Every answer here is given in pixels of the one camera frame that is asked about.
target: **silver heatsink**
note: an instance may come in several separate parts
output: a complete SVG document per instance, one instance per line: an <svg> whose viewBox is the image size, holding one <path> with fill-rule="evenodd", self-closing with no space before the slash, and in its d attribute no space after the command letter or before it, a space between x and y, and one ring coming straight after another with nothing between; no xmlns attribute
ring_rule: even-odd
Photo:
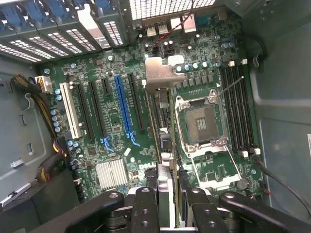
<svg viewBox="0 0 311 233"><path fill-rule="evenodd" d="M123 159L97 164L95 168L99 184L104 190L128 183L128 176Z"/></svg>

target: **blue pcie slot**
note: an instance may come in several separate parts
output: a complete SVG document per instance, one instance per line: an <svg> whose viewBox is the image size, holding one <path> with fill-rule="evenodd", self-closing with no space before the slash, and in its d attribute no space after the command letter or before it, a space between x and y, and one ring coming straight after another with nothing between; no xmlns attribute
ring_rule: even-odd
<svg viewBox="0 0 311 233"><path fill-rule="evenodd" d="M123 116L126 137L130 138L134 145L140 147L140 144L138 144L135 141L134 131L132 130L130 114L129 114L128 108L127 108L127 103L126 103L126 99L125 99L125 93L124 93L121 75L115 75L115 83L116 83L117 93L118 93L119 102L120 102L120 106L121 106L121 112L122 112L122 116Z"/></svg>

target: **ventilation grille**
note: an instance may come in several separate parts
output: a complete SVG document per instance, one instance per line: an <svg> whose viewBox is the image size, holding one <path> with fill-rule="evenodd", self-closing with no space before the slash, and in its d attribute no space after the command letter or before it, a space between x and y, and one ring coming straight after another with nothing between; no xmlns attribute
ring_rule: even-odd
<svg viewBox="0 0 311 233"><path fill-rule="evenodd" d="M5 52L5 53L10 54L10 55L13 55L13 56L16 56L16 57L20 57L22 59L25 59L25 60L28 60L31 62L40 62L41 61L41 59L32 57L28 54L25 54L23 52L20 52L18 50L15 50L13 48L7 47L7 46L2 45L2 44L0 44L0 51Z"/></svg>
<svg viewBox="0 0 311 233"><path fill-rule="evenodd" d="M112 39L113 43L118 46L118 45L123 45L123 41L121 39L119 30L117 28L117 25L115 23L115 21L111 21L111 22L106 22L104 23L104 26L106 27L110 38Z"/></svg>
<svg viewBox="0 0 311 233"><path fill-rule="evenodd" d="M28 52L34 53L35 55L38 55L40 57L44 57L46 59L54 58L52 55L48 54L47 52L42 51L41 49L38 49L34 46L31 46L21 40L15 40L10 41L10 44L15 45L23 50L26 50Z"/></svg>
<svg viewBox="0 0 311 233"><path fill-rule="evenodd" d="M45 41L40 36L35 36L32 38L29 38L29 40L31 40L32 42L38 44L39 46L41 46L45 49L57 54L58 56L61 56L61 57L68 56L67 53L65 53L64 51L60 50L59 48L51 45L49 42Z"/></svg>
<svg viewBox="0 0 311 233"><path fill-rule="evenodd" d="M211 6L214 2L215 0L194 0L193 7ZM130 0L133 20L186 11L191 5L191 0Z"/></svg>
<svg viewBox="0 0 311 233"><path fill-rule="evenodd" d="M77 47L75 47L72 43L70 43L68 40L66 40L61 34L59 33L53 33L53 34L48 34L48 36L53 39L55 42L60 44L61 46L64 46L67 48L69 51L73 53L81 53L82 51L79 50Z"/></svg>
<svg viewBox="0 0 311 233"><path fill-rule="evenodd" d="M77 30L71 29L66 31L73 39L79 42L87 51L96 50L94 46Z"/></svg>

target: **chip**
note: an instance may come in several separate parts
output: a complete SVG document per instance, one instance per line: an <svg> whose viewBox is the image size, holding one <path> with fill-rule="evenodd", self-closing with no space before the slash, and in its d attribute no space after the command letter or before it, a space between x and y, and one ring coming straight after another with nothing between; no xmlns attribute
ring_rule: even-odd
<svg viewBox="0 0 311 233"><path fill-rule="evenodd" d="M219 138L214 104L187 109L185 117L190 144Z"/></svg>
<svg viewBox="0 0 311 233"><path fill-rule="evenodd" d="M87 151L88 151L88 154L89 154L89 155L94 155L94 154L96 154L96 149L95 149L95 147L87 148Z"/></svg>

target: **blue port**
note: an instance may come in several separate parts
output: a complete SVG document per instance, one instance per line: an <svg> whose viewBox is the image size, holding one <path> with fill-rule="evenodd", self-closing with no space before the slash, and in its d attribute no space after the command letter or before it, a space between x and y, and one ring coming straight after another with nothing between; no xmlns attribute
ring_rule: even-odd
<svg viewBox="0 0 311 233"><path fill-rule="evenodd" d="M135 141L135 134L134 134L134 132L132 130L130 114L128 112L128 108L127 108L127 104L126 104L125 93L124 93L124 88L123 88L123 84L122 84L121 75L115 75L115 83L116 83L116 88L117 88L117 92L118 92L119 102L120 102L120 106L121 106L121 112L122 112L122 116L123 116L126 137L130 138L132 143L135 146L139 146L140 147L140 144L138 144Z"/></svg>
<svg viewBox="0 0 311 233"><path fill-rule="evenodd" d="M113 149L111 149L111 147L110 147L110 145L109 145L109 136L107 136L107 137L102 137L102 138L101 138L101 143L105 145L107 151L115 152Z"/></svg>

